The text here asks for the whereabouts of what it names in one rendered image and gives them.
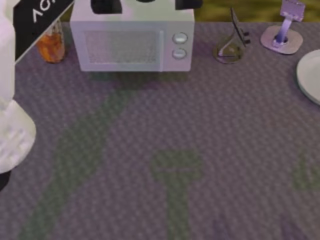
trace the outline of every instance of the plate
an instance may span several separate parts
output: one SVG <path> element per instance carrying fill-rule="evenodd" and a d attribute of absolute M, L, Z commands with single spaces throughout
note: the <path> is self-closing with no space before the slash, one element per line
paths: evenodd
<path fill-rule="evenodd" d="M 320 49 L 301 58 L 296 68 L 296 76 L 302 92 L 320 105 Z"/>

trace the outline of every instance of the bottle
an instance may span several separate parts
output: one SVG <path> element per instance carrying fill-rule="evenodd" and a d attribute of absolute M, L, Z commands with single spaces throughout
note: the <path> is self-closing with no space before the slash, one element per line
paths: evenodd
<path fill-rule="evenodd" d="M 44 33 L 36 43 L 36 47 L 42 58 L 48 63 L 56 64 L 64 59 L 66 49 L 60 20 Z"/>

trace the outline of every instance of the microwave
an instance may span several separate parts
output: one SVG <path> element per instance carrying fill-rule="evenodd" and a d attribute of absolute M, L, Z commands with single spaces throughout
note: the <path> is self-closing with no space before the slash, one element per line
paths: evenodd
<path fill-rule="evenodd" d="M 187 72 L 191 69 L 193 9 L 175 0 L 120 0 L 122 12 L 95 14 L 75 0 L 71 33 L 84 72 Z"/>

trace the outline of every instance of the tabletop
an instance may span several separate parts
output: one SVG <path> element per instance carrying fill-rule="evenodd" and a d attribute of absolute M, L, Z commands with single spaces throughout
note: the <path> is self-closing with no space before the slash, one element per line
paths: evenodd
<path fill-rule="evenodd" d="M 251 44 L 224 65 L 232 24 L 197 23 L 183 73 L 81 72 L 67 25 L 63 62 L 31 49 L 15 100 L 37 138 L 0 193 L 0 239 L 320 239 L 320 111 L 296 80 L 320 23 L 292 24 L 290 56 L 260 45 L 280 23 L 241 24 Z"/>

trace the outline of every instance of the amber glass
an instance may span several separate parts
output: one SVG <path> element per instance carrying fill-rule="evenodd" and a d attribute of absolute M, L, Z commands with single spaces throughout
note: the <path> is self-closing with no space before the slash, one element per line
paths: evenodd
<path fill-rule="evenodd" d="M 61 62 L 66 54 L 64 33 L 58 20 L 36 43 L 42 58 L 52 64 Z"/>

